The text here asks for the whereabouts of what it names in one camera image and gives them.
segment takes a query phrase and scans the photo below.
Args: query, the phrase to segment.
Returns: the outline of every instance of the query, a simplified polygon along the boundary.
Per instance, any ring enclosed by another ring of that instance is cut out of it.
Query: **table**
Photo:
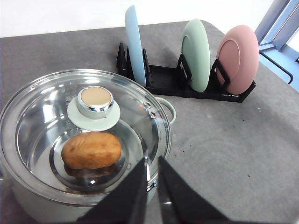
[[[175,67],[187,22],[140,26],[149,63]],[[223,37],[203,22],[211,64]],[[1,39],[1,106],[24,84],[71,68],[117,72],[124,28]],[[233,220],[294,222],[299,217],[299,93],[259,65],[257,87],[242,103],[165,96],[177,110],[169,163]],[[34,223],[1,181],[1,221]],[[157,194],[147,224],[162,223]]]

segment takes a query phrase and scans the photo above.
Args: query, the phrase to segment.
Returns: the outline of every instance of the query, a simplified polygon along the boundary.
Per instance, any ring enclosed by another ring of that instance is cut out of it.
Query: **lid knob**
[[[121,110],[110,91],[101,86],[88,86],[70,101],[67,116],[79,128],[101,132],[118,122]]]
[[[88,86],[77,97],[80,113],[91,119],[105,118],[111,111],[114,99],[110,91],[100,86]]]

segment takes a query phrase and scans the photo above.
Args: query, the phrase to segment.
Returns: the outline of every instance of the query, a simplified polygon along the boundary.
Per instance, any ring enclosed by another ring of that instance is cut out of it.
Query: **black dish rack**
[[[152,94],[242,103],[256,87],[256,83],[253,81],[250,87],[242,94],[233,95],[227,92],[226,88],[230,84],[230,79],[220,61],[216,59],[210,71],[206,90],[204,92],[197,92],[189,85],[192,74],[183,54],[180,55],[176,68],[150,65],[145,49],[142,51],[142,56],[145,68],[146,89]],[[116,67],[120,75],[135,81],[129,50],[127,48],[126,59],[123,43],[119,45]],[[223,85],[218,81],[216,68],[219,69],[225,80]]]

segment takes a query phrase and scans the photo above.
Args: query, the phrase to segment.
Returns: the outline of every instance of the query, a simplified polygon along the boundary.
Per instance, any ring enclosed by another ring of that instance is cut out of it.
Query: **pink plate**
[[[216,58],[230,77],[227,91],[235,95],[245,92],[256,76],[259,62],[258,42],[253,30],[240,25],[228,31],[222,39]],[[216,69],[216,72],[223,85],[224,78],[219,70]]]

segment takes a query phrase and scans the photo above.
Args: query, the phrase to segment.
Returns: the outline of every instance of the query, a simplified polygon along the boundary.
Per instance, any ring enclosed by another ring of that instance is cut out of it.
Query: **white pot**
[[[120,120],[106,131],[119,138],[122,153],[108,174],[98,170],[96,176],[74,176],[64,167],[61,148],[86,130],[69,120],[67,107],[90,85],[109,90],[119,105]],[[170,109],[171,122],[161,104]],[[170,151],[175,117],[168,101],[117,74],[87,69],[50,74],[19,90],[2,111],[2,172],[11,178],[18,203],[36,221],[69,222],[101,201],[146,156],[149,202],[157,188],[158,157],[167,158]]]

